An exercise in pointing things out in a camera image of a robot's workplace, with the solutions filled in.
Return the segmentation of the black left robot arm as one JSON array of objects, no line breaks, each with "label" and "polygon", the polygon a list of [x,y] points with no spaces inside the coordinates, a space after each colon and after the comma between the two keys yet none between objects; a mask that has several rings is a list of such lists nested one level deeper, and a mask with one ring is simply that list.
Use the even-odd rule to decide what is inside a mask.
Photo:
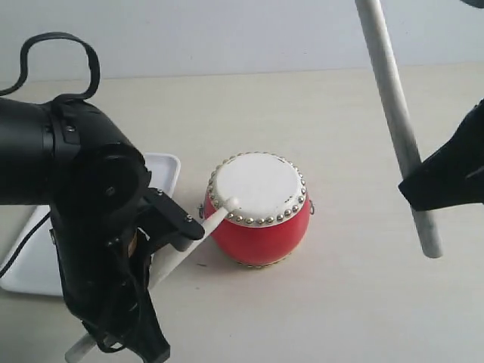
[{"label": "black left robot arm", "polygon": [[1,102],[1,202],[46,205],[64,302],[100,350],[164,362],[170,346],[148,292],[139,235],[163,195],[144,157],[81,100]]}]

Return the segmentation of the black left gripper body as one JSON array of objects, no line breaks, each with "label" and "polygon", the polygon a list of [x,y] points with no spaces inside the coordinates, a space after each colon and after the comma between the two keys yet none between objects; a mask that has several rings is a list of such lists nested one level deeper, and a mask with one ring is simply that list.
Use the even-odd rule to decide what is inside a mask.
[{"label": "black left gripper body", "polygon": [[145,237],[131,251],[140,230],[157,229],[156,210],[140,203],[113,213],[51,205],[64,302],[84,325],[156,325],[147,291],[154,252]]}]

